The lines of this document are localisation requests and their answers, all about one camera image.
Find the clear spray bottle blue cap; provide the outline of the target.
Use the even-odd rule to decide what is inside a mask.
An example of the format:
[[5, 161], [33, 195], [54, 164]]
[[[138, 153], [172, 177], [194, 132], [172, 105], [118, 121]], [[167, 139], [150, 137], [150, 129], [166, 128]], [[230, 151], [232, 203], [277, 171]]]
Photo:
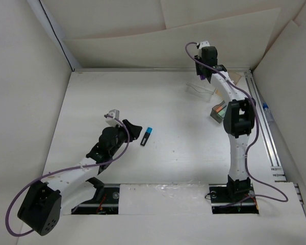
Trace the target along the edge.
[[274, 122], [274, 118], [272, 116], [270, 108], [266, 103], [263, 103], [263, 110], [268, 124], [272, 124]]

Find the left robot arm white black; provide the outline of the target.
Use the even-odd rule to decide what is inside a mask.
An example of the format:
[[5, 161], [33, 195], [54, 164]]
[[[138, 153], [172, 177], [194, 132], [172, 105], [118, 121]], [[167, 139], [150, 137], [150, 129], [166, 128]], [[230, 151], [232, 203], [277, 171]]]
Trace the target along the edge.
[[141, 126], [133, 125], [126, 119], [107, 118], [112, 125], [103, 129], [98, 143], [77, 166], [56, 171], [53, 178], [44, 182], [37, 180], [29, 186], [17, 216], [32, 231], [41, 236], [47, 235], [56, 226], [66, 198], [116, 160], [114, 155], [122, 145], [128, 146], [139, 138]]

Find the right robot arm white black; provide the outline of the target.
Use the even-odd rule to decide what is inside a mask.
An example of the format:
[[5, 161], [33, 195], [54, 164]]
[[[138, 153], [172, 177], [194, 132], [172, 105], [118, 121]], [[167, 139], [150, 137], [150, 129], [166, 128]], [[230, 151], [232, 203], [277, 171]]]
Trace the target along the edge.
[[226, 104], [223, 127], [228, 134], [231, 149], [231, 165], [225, 187], [214, 187], [211, 197], [218, 203], [235, 203], [247, 197], [251, 180], [245, 167], [246, 150], [255, 113], [249, 97], [239, 90], [230, 79], [226, 68], [218, 64], [218, 52], [205, 41], [197, 45], [196, 73], [207, 79], [222, 95]]

